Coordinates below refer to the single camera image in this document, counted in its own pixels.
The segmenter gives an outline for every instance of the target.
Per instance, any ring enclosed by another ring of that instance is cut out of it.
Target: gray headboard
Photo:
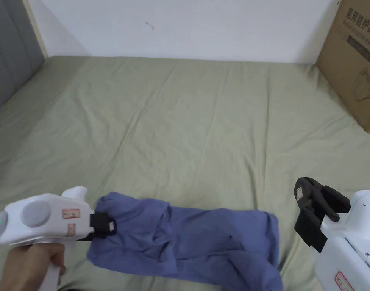
[[[43,62],[22,0],[0,0],[0,107]]]

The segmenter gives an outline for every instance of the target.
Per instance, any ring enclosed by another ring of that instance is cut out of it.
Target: red label
[[[341,272],[338,272],[336,274],[336,276],[334,277],[334,281],[342,291],[354,291],[348,280],[345,278],[344,274],[342,274]]]
[[[62,218],[63,219],[73,219],[80,217],[80,210],[79,209],[64,209],[62,210]]]
[[[74,236],[76,233],[76,224],[68,224],[66,236]]]

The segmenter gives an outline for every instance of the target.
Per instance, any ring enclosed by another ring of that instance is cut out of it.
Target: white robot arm
[[[65,257],[77,240],[90,241],[116,233],[116,222],[85,202],[87,189],[74,187],[62,193],[42,194],[11,203],[0,212],[0,243],[21,246],[62,243]],[[55,291],[59,268],[51,264],[40,291]]]
[[[315,274],[325,291],[370,290],[370,190],[349,201],[314,179],[295,186],[295,230],[319,255]]]

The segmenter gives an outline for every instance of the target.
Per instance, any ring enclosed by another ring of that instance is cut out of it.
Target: bed
[[[30,74],[10,91],[0,82],[0,211],[76,185],[92,207],[117,191],[180,207],[260,209],[279,219],[285,290],[321,290],[311,249],[294,231],[294,184],[309,176],[349,197],[370,189],[370,134],[314,65],[95,57],[42,65],[29,45]],[[220,290],[100,269],[88,247],[79,242],[67,258],[59,290]],[[0,276],[7,252],[0,246]]]

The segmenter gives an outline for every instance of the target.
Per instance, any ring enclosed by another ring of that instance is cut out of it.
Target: round gray button
[[[8,214],[7,214],[6,211],[3,210],[3,211],[0,212],[0,236],[2,235],[4,230],[6,229],[7,217],[8,217]]]
[[[38,227],[49,220],[50,213],[49,203],[46,201],[34,201],[23,207],[20,219],[28,227]]]

